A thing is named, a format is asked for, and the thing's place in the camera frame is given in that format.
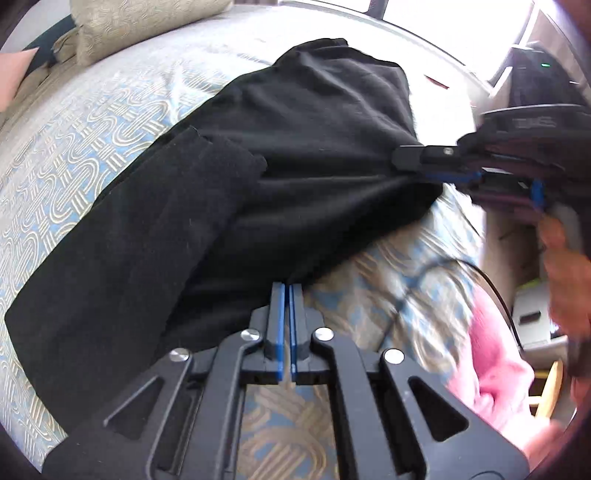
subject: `metal screw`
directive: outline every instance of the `metal screw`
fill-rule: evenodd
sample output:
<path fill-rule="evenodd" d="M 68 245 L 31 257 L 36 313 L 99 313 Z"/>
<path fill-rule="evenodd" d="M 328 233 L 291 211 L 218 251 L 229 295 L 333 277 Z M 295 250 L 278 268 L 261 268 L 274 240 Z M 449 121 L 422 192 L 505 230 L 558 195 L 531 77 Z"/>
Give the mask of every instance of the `metal screw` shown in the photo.
<path fill-rule="evenodd" d="M 404 353 L 402 353 L 397 348 L 391 348 L 390 350 L 386 350 L 384 353 L 384 359 L 389 364 L 398 365 L 402 363 L 402 360 L 404 360 Z"/>
<path fill-rule="evenodd" d="M 314 335 L 316 335 L 316 338 L 321 342 L 328 342 L 329 340 L 333 339 L 335 333 L 327 327 L 321 327 L 316 329 Z"/>
<path fill-rule="evenodd" d="M 247 328 L 246 330 L 240 332 L 240 337 L 245 342 L 255 342 L 259 338 L 261 338 L 261 334 L 258 330 L 255 330 L 254 328 Z"/>
<path fill-rule="evenodd" d="M 168 354 L 168 357 L 173 362 L 184 362 L 188 360 L 190 356 L 191 353 L 186 348 L 175 348 Z"/>

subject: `pink cloth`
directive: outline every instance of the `pink cloth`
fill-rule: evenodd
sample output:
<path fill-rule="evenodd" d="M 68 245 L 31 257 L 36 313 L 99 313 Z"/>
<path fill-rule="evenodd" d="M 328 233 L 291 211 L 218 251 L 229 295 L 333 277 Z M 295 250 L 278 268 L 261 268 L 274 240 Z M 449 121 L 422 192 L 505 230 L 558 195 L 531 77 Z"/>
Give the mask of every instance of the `pink cloth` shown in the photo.
<path fill-rule="evenodd" d="M 479 286 L 472 313 L 470 342 L 460 353 L 447 387 L 520 448 L 533 468 L 563 429 L 557 422 L 531 415 L 528 391 L 534 371 L 521 359 L 501 312 Z"/>

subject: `black cable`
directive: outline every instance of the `black cable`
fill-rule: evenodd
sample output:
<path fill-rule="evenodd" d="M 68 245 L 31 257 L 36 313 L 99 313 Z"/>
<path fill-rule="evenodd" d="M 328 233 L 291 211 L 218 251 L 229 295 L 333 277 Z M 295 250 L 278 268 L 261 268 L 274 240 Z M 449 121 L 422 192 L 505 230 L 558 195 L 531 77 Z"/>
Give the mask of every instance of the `black cable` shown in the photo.
<path fill-rule="evenodd" d="M 419 274 L 416 277 L 414 277 L 413 285 L 411 285 L 409 288 L 407 288 L 407 291 L 405 292 L 402 299 L 400 301 L 395 300 L 393 302 L 396 305 L 396 314 L 394 315 L 394 317 L 392 318 L 392 321 L 390 322 L 390 324 L 388 325 L 388 327 L 384 331 L 384 336 L 382 337 L 382 341 L 378 345 L 381 346 L 384 343 L 384 341 L 386 340 L 386 338 L 388 338 L 390 336 L 390 334 L 392 333 L 392 329 L 394 328 L 394 325 L 396 325 L 396 323 L 400 317 L 400 311 L 402 310 L 402 308 L 404 307 L 404 305 L 408 301 L 410 295 L 420 285 L 421 280 L 423 279 L 425 274 L 428 273 L 429 271 L 433 270 L 434 268 L 444 267 L 446 265 L 449 265 L 450 263 L 459 263 L 459 264 L 463 264 L 463 265 L 471 268 L 473 271 L 478 273 L 486 281 L 486 283 L 488 283 L 488 286 L 495 293 L 496 298 L 499 300 L 499 303 L 501 304 L 501 307 L 503 308 L 503 311 L 505 312 L 505 315 L 507 316 L 507 319 L 509 320 L 509 326 L 511 327 L 511 330 L 513 331 L 513 335 L 515 336 L 515 341 L 517 342 L 517 346 L 519 347 L 519 349 L 521 351 L 523 351 L 523 345 L 521 345 L 519 335 L 517 335 L 517 329 L 515 328 L 515 323 L 513 322 L 513 317 L 511 315 L 511 312 L 509 311 L 509 308 L 507 307 L 505 300 L 503 300 L 503 297 L 501 297 L 501 294 L 496 289 L 495 284 L 492 282 L 492 280 L 489 278 L 489 276 L 486 275 L 482 271 L 482 269 L 480 267 L 477 267 L 475 264 L 469 262 L 468 260 L 464 260 L 462 258 L 446 258 L 444 260 L 441 260 L 438 262 L 433 262 L 433 263 L 423 267 L 423 269 L 419 272 Z"/>

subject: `bed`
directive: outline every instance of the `bed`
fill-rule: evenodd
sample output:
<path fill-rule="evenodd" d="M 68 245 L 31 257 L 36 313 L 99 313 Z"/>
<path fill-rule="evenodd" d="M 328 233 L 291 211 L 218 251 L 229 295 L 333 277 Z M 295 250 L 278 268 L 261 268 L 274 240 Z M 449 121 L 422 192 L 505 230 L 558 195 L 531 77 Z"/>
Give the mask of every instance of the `bed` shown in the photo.
<path fill-rule="evenodd" d="M 19 289 L 159 135 L 232 79 L 321 37 L 344 37 L 404 68 L 421 142 L 448 144 L 473 131 L 468 74 L 459 64 L 403 31 L 303 4 L 237 5 L 87 68 L 70 59 L 0 129 L 0 421 L 37 469 L 66 434 L 28 382 L 4 323 Z M 306 302 L 360 347 L 403 348 L 444 381 L 467 337 L 473 278 L 459 265 L 434 269 L 416 285 L 415 278 L 448 257 L 478 263 L 482 245 L 482 211 L 446 186 L 424 219 L 336 268 L 307 289 Z M 384 321 L 399 305 L 381 292 L 401 299 L 411 286 L 401 321 L 382 341 Z M 252 479 L 338 478 L 326 390 L 287 381 L 249 387 L 238 470 Z"/>

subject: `black garment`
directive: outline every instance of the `black garment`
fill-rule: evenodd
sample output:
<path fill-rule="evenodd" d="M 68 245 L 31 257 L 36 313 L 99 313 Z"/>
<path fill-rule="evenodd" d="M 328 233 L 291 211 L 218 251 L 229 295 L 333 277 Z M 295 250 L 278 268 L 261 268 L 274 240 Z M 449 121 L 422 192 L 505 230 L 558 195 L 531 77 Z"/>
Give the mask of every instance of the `black garment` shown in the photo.
<path fill-rule="evenodd" d="M 221 144 L 215 159 L 195 153 L 204 140 L 192 128 Z M 423 216 L 441 187 L 389 166 L 394 148 L 416 143 L 402 69 L 344 40 L 234 80 L 108 187 L 8 310 L 41 400 L 70 430 L 171 348 L 215 346 L 246 326 L 273 281 L 312 281 Z M 243 149 L 267 161 L 258 182 L 262 161 Z M 211 199 L 211 177 L 239 193 Z"/>

